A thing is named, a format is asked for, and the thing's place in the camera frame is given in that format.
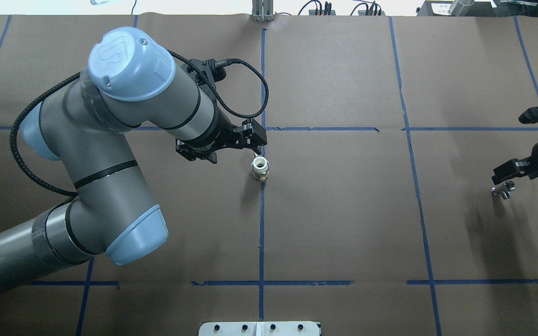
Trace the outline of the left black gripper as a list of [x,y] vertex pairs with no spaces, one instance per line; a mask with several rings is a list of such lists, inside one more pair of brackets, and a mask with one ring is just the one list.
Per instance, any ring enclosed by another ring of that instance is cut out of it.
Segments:
[[216,164],[216,151],[221,149],[248,148],[256,158],[263,156],[263,147],[267,144],[266,130],[255,119],[246,119],[239,127],[220,119],[194,140],[176,140],[176,152],[188,161],[203,160]]

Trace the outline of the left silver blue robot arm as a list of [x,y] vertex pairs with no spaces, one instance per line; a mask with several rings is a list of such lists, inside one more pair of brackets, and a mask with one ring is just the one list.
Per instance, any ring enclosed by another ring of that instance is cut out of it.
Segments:
[[68,200],[0,233],[0,294],[107,255],[137,261],[169,231],[126,133],[150,122],[176,140],[188,161],[217,163],[216,151],[267,144],[256,113],[228,108],[216,89],[241,59],[186,59],[142,30],[114,28],[87,67],[31,102],[12,125],[9,147],[32,181]]

